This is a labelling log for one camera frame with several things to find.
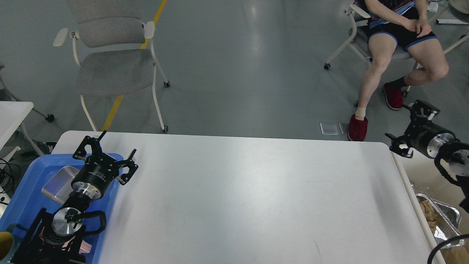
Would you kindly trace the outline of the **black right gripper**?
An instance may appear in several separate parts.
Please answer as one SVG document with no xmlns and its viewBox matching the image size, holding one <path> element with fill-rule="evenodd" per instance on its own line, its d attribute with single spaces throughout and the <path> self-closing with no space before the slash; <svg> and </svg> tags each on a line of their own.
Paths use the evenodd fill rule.
<svg viewBox="0 0 469 264">
<path fill-rule="evenodd" d="M 438 107 L 423 100 L 403 104 L 402 107 L 409 110 L 410 123 L 404 135 L 396 137 L 391 133 L 385 133 L 385 136 L 391 140 L 389 146 L 391 152 L 404 158 L 412 158 L 411 148 L 414 148 L 426 157 L 435 159 L 440 147 L 456 140 L 453 132 L 432 122 L 432 119 L 441 112 Z"/>
</svg>

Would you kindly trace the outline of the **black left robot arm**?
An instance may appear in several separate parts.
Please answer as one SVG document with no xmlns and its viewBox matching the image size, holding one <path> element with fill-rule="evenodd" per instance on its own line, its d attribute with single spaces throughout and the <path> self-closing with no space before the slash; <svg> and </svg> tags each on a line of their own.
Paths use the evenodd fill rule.
<svg viewBox="0 0 469 264">
<path fill-rule="evenodd" d="M 118 189 L 139 166 L 132 150 L 124 159 L 107 154 L 104 137 L 86 136 L 68 156 L 49 154 L 25 174 L 1 218 L 13 245 L 8 264 L 94 263 Z"/>
</svg>

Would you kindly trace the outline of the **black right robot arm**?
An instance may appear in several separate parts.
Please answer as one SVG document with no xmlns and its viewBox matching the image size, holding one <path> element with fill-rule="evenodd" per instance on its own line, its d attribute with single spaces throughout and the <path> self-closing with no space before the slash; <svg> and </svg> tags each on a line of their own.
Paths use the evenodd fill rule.
<svg viewBox="0 0 469 264">
<path fill-rule="evenodd" d="M 440 109 L 432 104 L 416 100 L 402 105 L 409 110 L 410 122 L 403 135 L 386 133 L 391 140 L 389 149 L 395 154 L 412 158 L 413 151 L 432 159 L 435 167 L 449 183 L 462 189 L 464 199 L 459 206 L 469 211 L 469 145 L 461 142 L 454 132 L 432 121 Z"/>
</svg>

